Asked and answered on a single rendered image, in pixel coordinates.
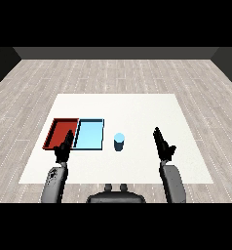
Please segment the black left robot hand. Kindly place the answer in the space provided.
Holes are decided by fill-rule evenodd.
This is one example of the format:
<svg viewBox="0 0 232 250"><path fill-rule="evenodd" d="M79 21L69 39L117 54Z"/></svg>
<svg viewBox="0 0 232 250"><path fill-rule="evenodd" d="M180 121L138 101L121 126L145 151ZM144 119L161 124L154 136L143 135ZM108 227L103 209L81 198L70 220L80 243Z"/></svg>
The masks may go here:
<svg viewBox="0 0 232 250"><path fill-rule="evenodd" d="M65 136L64 141L59 146L54 147L55 156L57 157L56 163L68 161L73 139L73 132L69 130Z"/></svg>

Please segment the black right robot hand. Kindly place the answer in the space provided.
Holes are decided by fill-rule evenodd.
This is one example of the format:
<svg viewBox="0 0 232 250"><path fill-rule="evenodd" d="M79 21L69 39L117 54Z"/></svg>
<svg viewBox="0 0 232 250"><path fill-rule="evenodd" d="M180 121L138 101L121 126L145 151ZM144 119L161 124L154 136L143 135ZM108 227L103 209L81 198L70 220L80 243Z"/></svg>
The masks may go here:
<svg viewBox="0 0 232 250"><path fill-rule="evenodd" d="M170 146L163 138L158 127L153 132L154 141L161 161L171 161L176 150L176 146Z"/></svg>

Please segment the red shallow open box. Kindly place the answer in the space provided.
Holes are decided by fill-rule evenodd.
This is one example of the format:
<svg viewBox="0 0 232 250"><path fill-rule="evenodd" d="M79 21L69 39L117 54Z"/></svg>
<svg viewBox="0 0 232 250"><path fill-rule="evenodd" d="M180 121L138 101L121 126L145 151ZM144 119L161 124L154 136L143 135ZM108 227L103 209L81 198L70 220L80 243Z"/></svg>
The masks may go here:
<svg viewBox="0 0 232 250"><path fill-rule="evenodd" d="M64 141L69 130L72 133L76 132L78 121L78 118L55 118L42 148L44 150L53 150L55 146L59 146Z"/></svg>

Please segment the light blue shallow open box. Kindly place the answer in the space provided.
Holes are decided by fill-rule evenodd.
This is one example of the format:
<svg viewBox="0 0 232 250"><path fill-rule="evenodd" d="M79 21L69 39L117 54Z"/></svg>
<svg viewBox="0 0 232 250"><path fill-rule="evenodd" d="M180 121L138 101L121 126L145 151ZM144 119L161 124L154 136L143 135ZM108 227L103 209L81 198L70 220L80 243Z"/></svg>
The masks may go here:
<svg viewBox="0 0 232 250"><path fill-rule="evenodd" d="M81 118L75 132L73 150L102 150L104 120Z"/></svg>

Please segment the small blue can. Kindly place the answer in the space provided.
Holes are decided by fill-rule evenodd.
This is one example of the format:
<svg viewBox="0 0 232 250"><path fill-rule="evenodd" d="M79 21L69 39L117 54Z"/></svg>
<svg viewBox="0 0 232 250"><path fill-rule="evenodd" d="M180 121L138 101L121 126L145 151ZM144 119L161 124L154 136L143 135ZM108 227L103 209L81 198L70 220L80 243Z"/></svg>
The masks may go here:
<svg viewBox="0 0 232 250"><path fill-rule="evenodd" d="M124 147L125 136L122 133L117 133L114 136L114 148L116 151L121 151Z"/></svg>

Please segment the dark grey robot body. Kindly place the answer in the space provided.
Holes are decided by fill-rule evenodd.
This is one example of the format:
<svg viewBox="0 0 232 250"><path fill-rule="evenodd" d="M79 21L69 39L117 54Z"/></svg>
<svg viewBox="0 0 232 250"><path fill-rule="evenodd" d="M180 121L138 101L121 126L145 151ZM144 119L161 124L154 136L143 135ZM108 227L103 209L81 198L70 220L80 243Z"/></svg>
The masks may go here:
<svg viewBox="0 0 232 250"><path fill-rule="evenodd" d="M90 195L87 203L145 203L145 198L129 192L126 184L120 184L119 191L113 191L112 184L106 184L104 191Z"/></svg>

